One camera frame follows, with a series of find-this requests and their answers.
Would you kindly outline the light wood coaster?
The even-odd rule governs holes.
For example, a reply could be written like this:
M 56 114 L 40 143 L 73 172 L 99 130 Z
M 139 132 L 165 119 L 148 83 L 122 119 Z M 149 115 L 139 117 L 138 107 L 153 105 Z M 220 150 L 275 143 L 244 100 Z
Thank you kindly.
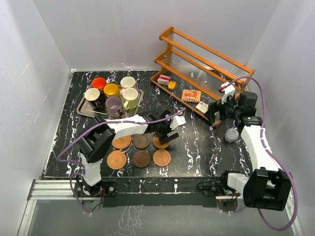
M 161 144 L 159 139 L 158 139 L 158 136 L 154 135 L 153 137 L 153 144 L 156 148 L 159 148 L 159 149 L 165 149 L 167 147 L 169 147 L 170 143 L 165 143 L 165 144 Z
M 159 167 L 167 166 L 171 161 L 171 155 L 164 149 L 157 150 L 153 155 L 154 163 Z

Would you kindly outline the dark wood coaster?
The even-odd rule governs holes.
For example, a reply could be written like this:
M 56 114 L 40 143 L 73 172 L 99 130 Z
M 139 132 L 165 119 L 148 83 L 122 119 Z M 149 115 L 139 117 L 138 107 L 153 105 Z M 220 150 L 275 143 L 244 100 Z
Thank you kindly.
M 137 168 L 145 168 L 151 160 L 150 155 L 146 151 L 138 151 L 134 154 L 132 161 Z
M 133 138 L 133 144 L 137 149 L 145 149 L 150 144 L 150 137 L 147 134 L 138 134 Z

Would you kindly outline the woven rattan coaster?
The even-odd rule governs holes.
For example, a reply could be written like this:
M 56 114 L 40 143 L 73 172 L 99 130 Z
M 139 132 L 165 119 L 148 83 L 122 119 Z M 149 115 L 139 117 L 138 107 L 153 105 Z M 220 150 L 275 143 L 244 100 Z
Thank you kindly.
M 119 170 L 126 164 L 127 157 L 122 151 L 115 150 L 107 156 L 106 162 L 112 170 Z
M 115 149 L 124 149 L 127 148 L 131 144 L 131 136 L 124 136 L 112 141 L 112 146 Z

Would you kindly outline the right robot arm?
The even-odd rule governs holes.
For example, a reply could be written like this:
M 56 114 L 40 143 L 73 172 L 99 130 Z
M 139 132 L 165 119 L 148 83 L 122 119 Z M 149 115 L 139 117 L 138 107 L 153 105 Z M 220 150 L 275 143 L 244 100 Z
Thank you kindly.
M 265 130 L 261 127 L 262 118 L 255 115 L 256 102 L 257 94 L 245 91 L 238 100 L 229 95 L 225 102 L 213 102 L 205 113 L 210 123 L 215 122 L 216 115 L 220 120 L 230 118 L 235 121 L 252 163 L 250 177 L 240 172 L 224 171 L 219 188 L 225 195 L 233 192 L 241 194 L 247 207 L 282 211 L 291 190 L 291 182 L 288 174 L 270 156 Z

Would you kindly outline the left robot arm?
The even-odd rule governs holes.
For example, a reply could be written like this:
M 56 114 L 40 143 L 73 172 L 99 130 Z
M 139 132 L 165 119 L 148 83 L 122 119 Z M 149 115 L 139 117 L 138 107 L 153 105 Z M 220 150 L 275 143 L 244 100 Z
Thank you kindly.
M 113 141 L 124 136 L 154 133 L 159 142 L 165 144 L 178 138 L 177 128 L 185 124 L 182 113 L 171 115 L 169 110 L 144 112 L 122 119 L 95 117 L 77 142 L 84 166 L 80 188 L 89 196 L 97 196 L 101 192 L 101 159 Z

